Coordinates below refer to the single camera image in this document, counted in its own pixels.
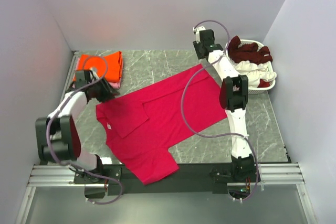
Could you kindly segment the crimson pink t shirt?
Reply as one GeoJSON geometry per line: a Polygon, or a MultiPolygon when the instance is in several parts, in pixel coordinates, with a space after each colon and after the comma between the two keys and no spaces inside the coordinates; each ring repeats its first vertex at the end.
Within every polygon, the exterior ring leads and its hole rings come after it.
{"type": "Polygon", "coordinates": [[[96,106],[106,145],[144,185],[178,170],[169,148],[226,118],[202,65],[96,106]]]}

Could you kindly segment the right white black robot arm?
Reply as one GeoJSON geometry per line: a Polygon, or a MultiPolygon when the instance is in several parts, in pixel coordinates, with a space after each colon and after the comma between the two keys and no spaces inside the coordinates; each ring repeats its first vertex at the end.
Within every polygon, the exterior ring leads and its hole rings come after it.
{"type": "Polygon", "coordinates": [[[234,68],[226,50],[215,42],[213,30],[201,26],[194,28],[193,32],[198,59],[206,59],[222,80],[219,103],[227,115],[232,139],[231,168],[224,176],[241,182],[256,172],[255,156],[248,143],[246,127],[248,78],[234,68]]]}

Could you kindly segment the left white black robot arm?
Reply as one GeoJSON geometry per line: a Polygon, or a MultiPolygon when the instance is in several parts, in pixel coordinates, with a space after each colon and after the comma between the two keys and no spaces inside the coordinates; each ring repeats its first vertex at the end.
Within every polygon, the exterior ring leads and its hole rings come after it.
{"type": "Polygon", "coordinates": [[[35,122],[39,159],[67,165],[94,184],[107,180],[101,158],[82,149],[75,120],[90,100],[106,103],[118,95],[118,90],[95,71],[77,70],[57,108],[35,122]]]}

